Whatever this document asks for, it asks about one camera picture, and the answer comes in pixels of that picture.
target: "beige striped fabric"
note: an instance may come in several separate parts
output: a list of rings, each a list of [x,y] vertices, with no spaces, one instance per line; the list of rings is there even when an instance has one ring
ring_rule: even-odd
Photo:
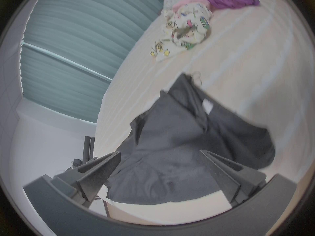
[[[269,129],[276,156],[262,169],[267,180],[280,173],[298,181],[314,159],[314,48],[284,0],[260,2],[258,7],[214,11],[205,41],[157,63],[147,53],[165,23],[159,16],[104,95],[95,156],[115,151],[128,136],[130,122],[180,73],[200,72],[204,91],[247,121]]]

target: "yellow star print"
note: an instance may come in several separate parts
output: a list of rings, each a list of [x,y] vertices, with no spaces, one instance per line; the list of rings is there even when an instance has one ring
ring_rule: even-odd
[[[164,56],[169,56],[169,50],[167,49],[166,51],[164,51]]]

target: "black garment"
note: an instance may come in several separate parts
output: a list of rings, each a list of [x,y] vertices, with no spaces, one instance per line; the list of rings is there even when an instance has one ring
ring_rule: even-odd
[[[209,114],[204,99],[213,104]],[[122,160],[105,182],[107,197],[120,203],[179,202],[220,190],[201,149],[254,169],[269,165],[275,154],[265,128],[219,105],[185,74],[130,125],[129,137],[117,148]]]

